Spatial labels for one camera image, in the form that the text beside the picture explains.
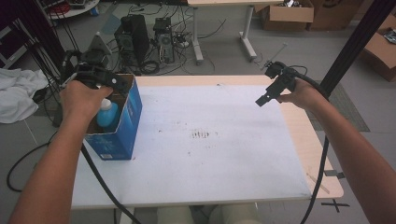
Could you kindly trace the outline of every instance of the gray floor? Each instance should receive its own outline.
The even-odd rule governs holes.
[[[76,37],[79,47],[85,50],[91,36],[101,31],[107,18],[116,6],[106,4],[106,13],[98,17],[84,14],[69,20],[70,27]],[[243,47],[238,41],[238,31],[244,25],[242,18],[245,17],[245,7],[207,7],[201,8],[199,33],[209,34],[216,30],[224,19],[224,27],[218,34],[201,40],[205,61],[202,66],[196,66],[193,61],[191,49],[187,52],[185,70],[194,74],[216,75],[262,75],[262,71],[255,63],[250,63]],[[321,80],[326,75],[341,48],[346,43],[356,22],[352,23],[345,31],[338,32],[268,32],[261,28],[258,18],[253,18],[249,39],[258,54],[262,54],[264,60],[269,59],[281,47],[283,42],[289,46],[276,58],[285,64],[299,64],[308,67],[308,75],[315,80]],[[71,49],[71,43],[63,27],[58,27],[59,36],[65,49]],[[105,41],[111,40],[112,35],[103,35]],[[14,67],[36,70],[28,54],[24,55]],[[168,66],[161,72],[167,72],[175,68]],[[188,75],[182,69],[177,69],[169,75]],[[362,118],[370,129],[363,135],[378,149],[378,151],[396,168],[396,154],[393,146],[396,145],[396,83],[389,83],[376,74],[366,64],[357,60],[348,70],[341,83],[347,95],[360,112]],[[7,219],[18,200],[19,194],[7,188],[6,176],[12,164],[30,149],[46,143],[56,131],[50,125],[46,117],[32,116],[26,120],[13,124],[0,124],[0,223],[6,223]],[[323,139],[324,132],[317,132],[318,138]],[[24,161],[14,172],[12,184],[22,188],[29,174],[34,169],[43,149],[35,152]],[[332,166],[341,171],[335,155],[330,149],[329,158]],[[321,205],[332,203],[332,200],[317,200],[307,223],[368,223],[361,208],[354,197],[347,181],[340,180],[344,187],[344,197],[336,199],[338,203],[346,203],[349,206],[340,206],[339,212],[335,206]],[[271,202],[259,203],[260,215],[263,223],[298,223],[304,215],[308,202]],[[143,223],[156,222],[155,208],[136,209],[137,217]],[[200,223],[205,223],[205,216],[198,217]],[[113,210],[78,210],[73,211],[71,223],[112,223]]]

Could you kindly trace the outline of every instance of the white cloth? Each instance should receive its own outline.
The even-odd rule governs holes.
[[[32,97],[48,84],[41,70],[0,68],[0,123],[13,123],[35,113],[38,105]]]

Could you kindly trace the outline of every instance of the cardboard box on floor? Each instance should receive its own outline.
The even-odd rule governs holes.
[[[114,133],[103,133],[96,123],[96,118],[85,136],[85,140],[104,161],[125,161],[132,158],[134,140],[142,111],[142,101],[133,75],[122,75],[128,80],[128,96],[114,93],[111,101],[121,110],[120,122]]]
[[[315,7],[310,31],[334,31],[345,29],[361,7],[363,0],[311,0]]]
[[[274,31],[303,31],[314,19],[314,8],[310,0],[300,1],[303,7],[279,7],[277,4],[257,5],[262,28]]]
[[[389,15],[361,52],[361,59],[387,81],[396,81],[396,44],[383,36],[389,29],[396,29],[396,17]]]

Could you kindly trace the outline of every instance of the person's right hand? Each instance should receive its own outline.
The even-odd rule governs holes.
[[[298,107],[314,112],[316,106],[327,100],[309,83],[296,79],[296,88],[291,94],[280,95],[279,102],[291,102]]]
[[[79,81],[69,82],[60,93],[64,120],[90,123],[99,111],[102,100],[111,92],[113,89],[105,86],[99,90],[93,90]]]

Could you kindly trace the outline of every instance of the blue box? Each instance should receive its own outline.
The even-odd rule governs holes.
[[[134,76],[125,75],[124,77],[132,78],[132,87],[126,101],[124,100],[117,130],[114,133],[89,133],[85,136],[85,140],[103,161],[127,161],[132,158],[134,151],[142,101]]]

